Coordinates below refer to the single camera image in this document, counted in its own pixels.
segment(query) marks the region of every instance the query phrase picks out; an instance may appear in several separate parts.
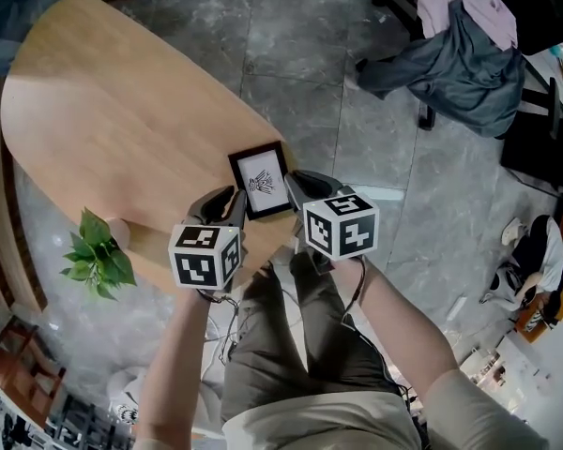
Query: green plant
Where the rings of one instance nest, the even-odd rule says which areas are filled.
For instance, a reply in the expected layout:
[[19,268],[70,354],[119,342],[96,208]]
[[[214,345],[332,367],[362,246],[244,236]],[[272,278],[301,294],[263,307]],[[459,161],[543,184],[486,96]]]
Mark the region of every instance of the green plant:
[[87,208],[82,212],[79,235],[71,233],[73,251],[64,258],[73,262],[61,272],[67,278],[84,282],[90,292],[116,300],[111,294],[121,284],[135,285],[129,257],[121,251],[108,224]]

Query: floor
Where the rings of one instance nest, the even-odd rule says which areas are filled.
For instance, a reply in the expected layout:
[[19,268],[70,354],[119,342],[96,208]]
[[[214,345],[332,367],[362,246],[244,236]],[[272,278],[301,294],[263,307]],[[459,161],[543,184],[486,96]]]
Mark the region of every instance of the floor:
[[[499,164],[501,143],[439,116],[417,128],[418,103],[405,90],[380,101],[359,90],[354,64],[408,43],[398,21],[369,0],[118,0],[113,2],[222,82],[270,121],[299,166],[375,192],[381,209],[372,260],[438,324],[459,358],[492,347],[508,315],[478,299],[507,251],[503,227],[514,216],[551,213],[555,200],[520,185]],[[34,318],[68,367],[70,391],[108,406],[105,384],[120,368],[147,366],[171,314],[172,297],[138,278],[118,302],[92,299],[58,275],[74,227],[17,169],[25,236],[48,295]],[[277,266],[292,294],[287,266]],[[449,310],[467,297],[457,318]],[[287,297],[299,336],[296,304]],[[231,309],[214,306],[209,335],[225,332]],[[362,316],[356,318],[371,334]],[[205,345],[204,368],[219,342]],[[221,385],[222,367],[205,378]]]

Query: person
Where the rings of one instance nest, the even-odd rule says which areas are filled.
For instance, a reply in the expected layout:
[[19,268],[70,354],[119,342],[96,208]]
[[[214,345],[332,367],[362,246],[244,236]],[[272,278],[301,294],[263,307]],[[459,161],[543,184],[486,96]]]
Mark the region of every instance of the person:
[[548,302],[563,280],[563,239],[555,220],[548,215],[534,219],[531,229],[519,218],[505,228],[502,243],[515,249],[497,269],[490,291],[479,302],[491,302],[508,311],[528,306],[539,295]]
[[[434,449],[548,448],[459,370],[440,330],[370,262],[334,263],[392,362],[421,399]],[[379,352],[356,331],[330,274],[306,252],[290,263],[304,323],[307,367],[292,339],[272,266],[239,305],[221,403],[229,449],[408,449],[421,438]],[[190,449],[210,303],[181,292],[140,399],[136,450]]]

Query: white sneaker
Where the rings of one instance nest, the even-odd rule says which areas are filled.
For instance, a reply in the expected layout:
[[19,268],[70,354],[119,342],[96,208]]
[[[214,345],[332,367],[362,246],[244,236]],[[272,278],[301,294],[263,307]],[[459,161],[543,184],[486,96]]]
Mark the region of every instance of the white sneaker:
[[505,247],[508,247],[512,242],[519,238],[519,229],[522,228],[524,224],[522,221],[515,217],[509,225],[503,230],[503,235],[501,242]]
[[484,294],[484,296],[482,296],[479,300],[479,304],[480,305],[484,305],[488,300],[490,300],[493,297],[493,293],[492,292],[487,292],[486,294]]

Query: framed drawing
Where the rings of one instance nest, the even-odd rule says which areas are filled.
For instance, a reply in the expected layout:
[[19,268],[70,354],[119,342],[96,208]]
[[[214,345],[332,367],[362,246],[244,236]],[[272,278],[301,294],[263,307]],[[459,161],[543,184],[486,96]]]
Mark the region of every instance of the framed drawing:
[[288,168],[282,143],[274,142],[229,156],[238,188],[246,190],[249,220],[290,210],[292,205],[283,183]]

